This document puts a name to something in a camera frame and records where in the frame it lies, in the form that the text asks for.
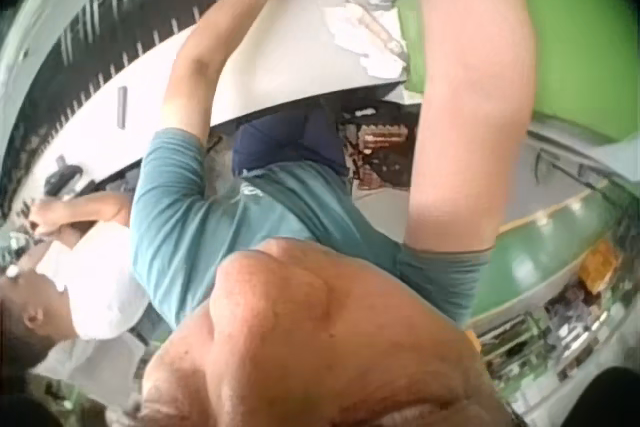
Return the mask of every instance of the green panel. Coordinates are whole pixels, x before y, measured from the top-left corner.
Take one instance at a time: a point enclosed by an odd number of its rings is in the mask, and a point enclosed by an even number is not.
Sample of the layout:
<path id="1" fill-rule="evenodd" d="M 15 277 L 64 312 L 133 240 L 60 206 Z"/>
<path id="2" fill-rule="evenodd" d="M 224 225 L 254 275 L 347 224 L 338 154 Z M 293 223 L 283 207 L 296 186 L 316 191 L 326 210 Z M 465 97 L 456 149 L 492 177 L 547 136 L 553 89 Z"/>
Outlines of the green panel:
<path id="1" fill-rule="evenodd" d="M 418 0 L 399 0 L 409 52 L 423 56 Z M 538 33 L 536 110 L 615 140 L 638 126 L 638 24 L 628 0 L 529 0 Z M 409 90 L 421 92 L 424 61 Z"/>
<path id="2" fill-rule="evenodd" d="M 422 92 L 426 70 L 424 65 L 423 23 L 420 0 L 397 0 L 402 35 L 409 51 L 409 77 L 405 88 L 410 92 Z"/>
<path id="3" fill-rule="evenodd" d="M 621 191 L 609 187 L 610 196 Z M 543 284 L 609 232 L 619 211 L 598 193 L 563 207 L 544 225 L 529 222 L 502 234 L 480 280 L 473 316 L 504 306 Z"/>

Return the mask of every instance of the orange item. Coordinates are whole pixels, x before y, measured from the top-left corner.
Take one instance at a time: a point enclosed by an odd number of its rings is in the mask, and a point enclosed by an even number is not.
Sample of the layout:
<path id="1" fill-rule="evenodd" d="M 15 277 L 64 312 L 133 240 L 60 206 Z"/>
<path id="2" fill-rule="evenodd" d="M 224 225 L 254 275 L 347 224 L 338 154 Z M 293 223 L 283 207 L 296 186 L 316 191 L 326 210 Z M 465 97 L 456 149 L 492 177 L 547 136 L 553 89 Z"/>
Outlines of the orange item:
<path id="1" fill-rule="evenodd" d="M 578 275 L 589 291 L 597 294 L 607 286 L 619 262 L 620 256 L 613 244 L 603 239 L 587 253 Z"/>

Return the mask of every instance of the green t-shirt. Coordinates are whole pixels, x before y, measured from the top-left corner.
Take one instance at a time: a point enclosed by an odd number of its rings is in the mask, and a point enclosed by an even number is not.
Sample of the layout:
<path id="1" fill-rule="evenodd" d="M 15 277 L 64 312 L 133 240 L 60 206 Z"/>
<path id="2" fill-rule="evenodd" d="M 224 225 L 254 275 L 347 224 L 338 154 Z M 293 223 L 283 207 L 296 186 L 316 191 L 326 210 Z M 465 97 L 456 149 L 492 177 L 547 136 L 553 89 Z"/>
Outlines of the green t-shirt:
<path id="1" fill-rule="evenodd" d="M 312 162 L 272 165 L 205 199 L 204 155 L 195 136 L 158 132 L 133 203 L 134 275 L 172 328 L 209 297 L 226 256 L 274 237 L 366 260 L 454 322 L 468 320 L 487 252 L 425 254 L 391 240 L 365 219 L 342 179 Z"/>

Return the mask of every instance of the navy pants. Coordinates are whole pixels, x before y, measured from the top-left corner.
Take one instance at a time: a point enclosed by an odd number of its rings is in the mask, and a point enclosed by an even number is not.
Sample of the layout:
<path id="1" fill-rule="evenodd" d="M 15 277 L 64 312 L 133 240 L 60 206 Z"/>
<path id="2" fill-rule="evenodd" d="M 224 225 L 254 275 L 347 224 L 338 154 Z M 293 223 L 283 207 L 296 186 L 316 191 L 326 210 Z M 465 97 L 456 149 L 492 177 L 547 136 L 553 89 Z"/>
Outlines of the navy pants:
<path id="1" fill-rule="evenodd" d="M 325 165 L 342 178 L 348 174 L 342 139 L 322 107 L 268 115 L 244 124 L 236 134 L 234 175 L 305 160 Z"/>

